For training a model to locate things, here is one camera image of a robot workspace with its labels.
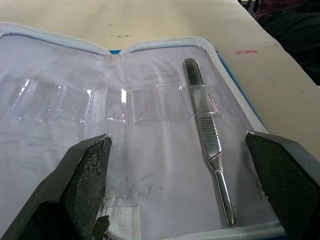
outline white elastic strap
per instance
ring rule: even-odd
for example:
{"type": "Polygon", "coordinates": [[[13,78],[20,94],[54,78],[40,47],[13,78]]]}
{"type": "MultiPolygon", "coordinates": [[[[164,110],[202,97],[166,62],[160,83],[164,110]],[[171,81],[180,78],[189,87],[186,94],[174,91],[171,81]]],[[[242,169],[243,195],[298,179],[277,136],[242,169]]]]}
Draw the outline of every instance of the white elastic strap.
{"type": "Polygon", "coordinates": [[[141,240],[140,207],[115,206],[103,208],[99,217],[109,215],[107,235],[112,240],[141,240]]]}

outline white zipper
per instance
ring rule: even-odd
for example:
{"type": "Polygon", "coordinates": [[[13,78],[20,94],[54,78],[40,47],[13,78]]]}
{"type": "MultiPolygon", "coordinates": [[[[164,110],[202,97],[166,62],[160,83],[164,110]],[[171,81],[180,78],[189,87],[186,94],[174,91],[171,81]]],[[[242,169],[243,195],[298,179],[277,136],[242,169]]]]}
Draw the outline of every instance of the white zipper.
{"type": "Polygon", "coordinates": [[[2,33],[1,36],[10,34],[25,35],[53,44],[59,44],[74,49],[85,50],[100,55],[111,54],[108,50],[93,42],[82,40],[76,37],[39,30],[37,28],[16,22],[0,21],[0,33],[2,33]]]}
{"type": "Polygon", "coordinates": [[[286,232],[280,222],[274,221],[251,226],[186,234],[163,240],[267,240],[285,235],[286,232]]]}

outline dark fabric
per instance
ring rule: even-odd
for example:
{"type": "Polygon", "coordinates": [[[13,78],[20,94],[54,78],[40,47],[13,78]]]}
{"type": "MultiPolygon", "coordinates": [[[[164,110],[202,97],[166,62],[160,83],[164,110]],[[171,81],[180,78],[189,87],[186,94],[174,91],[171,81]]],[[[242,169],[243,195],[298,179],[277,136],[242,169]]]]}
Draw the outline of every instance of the dark fabric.
{"type": "Polygon", "coordinates": [[[258,22],[320,85],[320,1],[307,1],[296,11],[270,14],[258,22]]]}

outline white table surface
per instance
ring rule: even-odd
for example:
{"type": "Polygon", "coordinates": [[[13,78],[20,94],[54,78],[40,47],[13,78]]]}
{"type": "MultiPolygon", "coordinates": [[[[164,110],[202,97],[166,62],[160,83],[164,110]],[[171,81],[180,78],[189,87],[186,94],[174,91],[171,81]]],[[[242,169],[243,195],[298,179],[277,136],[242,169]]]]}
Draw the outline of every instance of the white table surface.
{"type": "Polygon", "coordinates": [[[108,50],[159,38],[207,38],[269,132],[299,142],[320,161],[320,88],[237,0],[1,0],[0,21],[108,50]],[[236,54],[251,50],[257,52],[236,54]]]}

